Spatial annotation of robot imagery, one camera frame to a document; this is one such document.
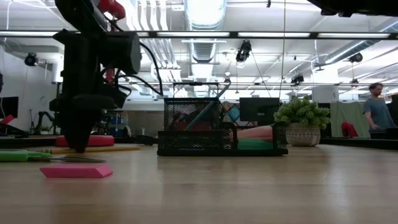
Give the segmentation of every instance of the white wall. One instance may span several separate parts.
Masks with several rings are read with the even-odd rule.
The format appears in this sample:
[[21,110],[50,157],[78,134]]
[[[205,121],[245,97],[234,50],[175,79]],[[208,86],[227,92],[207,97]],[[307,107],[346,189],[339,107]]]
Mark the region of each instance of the white wall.
[[[0,97],[18,96],[18,118],[10,125],[28,131],[30,129],[30,113],[33,117],[39,111],[49,111],[49,103],[55,98],[57,86],[51,84],[52,72],[41,67],[30,68],[24,61],[4,51],[0,46],[0,72],[3,74],[4,86]],[[51,126],[47,118],[43,118],[43,126]]]

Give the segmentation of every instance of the ceiling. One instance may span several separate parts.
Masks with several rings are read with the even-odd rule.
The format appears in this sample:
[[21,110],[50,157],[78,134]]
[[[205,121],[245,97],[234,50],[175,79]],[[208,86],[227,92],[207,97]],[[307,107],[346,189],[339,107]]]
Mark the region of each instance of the ceiling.
[[[133,2],[137,6],[137,15],[141,15],[141,7],[138,2]],[[266,8],[264,3],[255,0],[227,0],[226,14],[224,18],[223,30],[227,31],[299,31],[299,32],[374,32],[378,26],[393,19],[384,16],[362,16],[353,15],[351,18],[341,18],[338,16],[324,17],[320,15],[320,10],[306,2],[305,0],[286,0],[286,10],[284,10],[282,0],[273,0],[271,8]],[[185,15],[182,0],[167,1],[167,25],[170,30],[186,30]],[[73,29],[64,21],[54,1],[45,0],[0,0],[0,29],[7,29],[9,21],[10,30],[59,30]],[[120,21],[119,25],[128,29],[125,21]],[[172,39],[172,46],[177,63],[181,68],[181,77],[191,77],[191,60],[188,44],[181,42],[182,39]],[[218,44],[216,58],[212,62],[211,80],[223,81],[225,73],[230,72],[231,81],[238,82],[260,82],[260,75],[265,77],[268,82],[280,82],[283,75],[289,82],[294,73],[289,73],[291,69],[301,64],[303,60],[308,60],[314,55],[327,55],[350,43],[351,40],[250,40],[252,54],[246,60],[244,68],[236,68],[234,57],[237,48],[242,40],[227,39],[225,43]],[[8,38],[6,44],[9,51],[14,54],[24,55],[31,47],[35,47],[39,52],[39,57],[47,60],[59,60],[63,54],[63,45],[52,39],[27,39],[27,38]],[[363,50],[361,53],[364,60],[361,64],[354,63],[354,69],[349,62],[338,62],[333,65],[333,69],[338,70],[340,82],[348,83],[352,77],[361,74],[371,73],[387,65],[396,63],[394,58],[398,56],[398,40],[384,40]],[[372,59],[385,52],[391,51],[383,57]],[[300,73],[304,75],[306,82],[312,82],[313,70],[310,64],[304,66]],[[143,77],[151,79],[148,74],[150,71],[150,60],[144,56],[141,63]],[[398,78],[398,71],[391,70],[378,76],[369,77],[363,80],[364,83],[372,83],[383,80]],[[239,86],[241,90],[255,89],[253,86]]]

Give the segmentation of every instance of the black monitor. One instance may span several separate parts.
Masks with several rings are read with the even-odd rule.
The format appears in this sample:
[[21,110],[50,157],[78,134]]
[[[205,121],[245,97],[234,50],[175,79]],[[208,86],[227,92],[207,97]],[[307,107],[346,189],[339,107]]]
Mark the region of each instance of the black monitor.
[[259,126],[274,124],[279,106],[279,98],[240,98],[241,121],[257,121]]
[[0,98],[0,118],[8,115],[18,118],[18,101],[18,96]]

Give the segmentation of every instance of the desk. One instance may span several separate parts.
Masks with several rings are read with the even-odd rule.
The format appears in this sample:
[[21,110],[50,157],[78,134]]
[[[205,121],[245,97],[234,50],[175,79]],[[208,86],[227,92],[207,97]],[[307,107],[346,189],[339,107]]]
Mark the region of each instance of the desk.
[[46,179],[38,163],[0,164],[9,223],[395,223],[398,154],[322,145],[284,157],[157,157],[101,152],[105,179]]

